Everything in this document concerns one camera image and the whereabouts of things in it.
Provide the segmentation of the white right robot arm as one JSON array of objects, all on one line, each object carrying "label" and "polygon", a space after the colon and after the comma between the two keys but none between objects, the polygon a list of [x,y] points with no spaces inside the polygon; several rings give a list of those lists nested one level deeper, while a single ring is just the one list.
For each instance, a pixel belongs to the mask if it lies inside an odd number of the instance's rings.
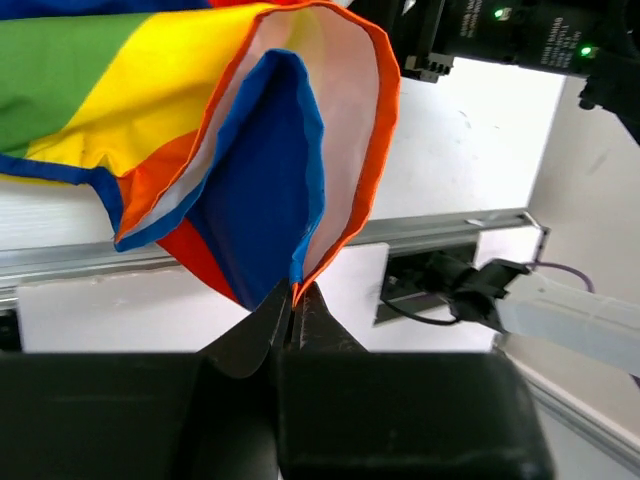
[{"label": "white right robot arm", "polygon": [[[635,1],[354,1],[389,36],[402,73],[436,81],[456,57],[585,80],[579,105],[639,134],[639,5]],[[455,321],[540,338],[631,375],[639,372],[639,309],[549,280],[502,259],[473,268],[434,253],[417,284]]]}]

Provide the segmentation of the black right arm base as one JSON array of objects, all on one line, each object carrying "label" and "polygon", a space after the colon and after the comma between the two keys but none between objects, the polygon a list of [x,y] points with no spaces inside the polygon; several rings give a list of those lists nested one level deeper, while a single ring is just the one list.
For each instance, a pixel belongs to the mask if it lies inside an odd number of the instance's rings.
[{"label": "black right arm base", "polygon": [[405,313],[433,318],[431,314],[427,315],[426,311],[445,306],[446,302],[424,288],[422,279],[424,268],[436,253],[447,254],[460,261],[471,263],[476,250],[477,244],[470,242],[427,251],[391,254],[387,261],[381,300],[374,325],[381,326],[401,318],[401,315],[386,305],[384,300]]}]

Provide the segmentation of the rainbow striped shorts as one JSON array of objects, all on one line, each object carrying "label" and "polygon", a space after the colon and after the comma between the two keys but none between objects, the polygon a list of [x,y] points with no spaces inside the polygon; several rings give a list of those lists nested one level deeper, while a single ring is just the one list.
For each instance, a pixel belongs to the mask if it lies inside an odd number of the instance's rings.
[{"label": "rainbow striped shorts", "polygon": [[248,309],[299,299],[364,227],[400,71],[387,34],[327,1],[1,6],[1,175],[87,185],[116,250],[184,232]]}]

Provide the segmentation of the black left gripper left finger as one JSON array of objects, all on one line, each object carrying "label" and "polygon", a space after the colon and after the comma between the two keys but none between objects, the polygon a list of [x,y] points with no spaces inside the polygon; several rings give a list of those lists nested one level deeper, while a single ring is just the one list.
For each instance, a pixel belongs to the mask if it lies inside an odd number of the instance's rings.
[{"label": "black left gripper left finger", "polygon": [[249,378],[262,366],[281,328],[291,317],[291,288],[281,280],[255,311],[200,350],[229,378]]}]

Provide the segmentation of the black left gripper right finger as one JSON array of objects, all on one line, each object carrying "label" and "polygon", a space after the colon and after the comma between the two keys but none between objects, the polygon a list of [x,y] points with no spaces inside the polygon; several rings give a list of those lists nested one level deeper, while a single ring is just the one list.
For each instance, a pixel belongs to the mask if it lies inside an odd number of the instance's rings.
[{"label": "black left gripper right finger", "polygon": [[316,283],[309,287],[293,309],[291,349],[322,352],[366,351],[330,313]]}]

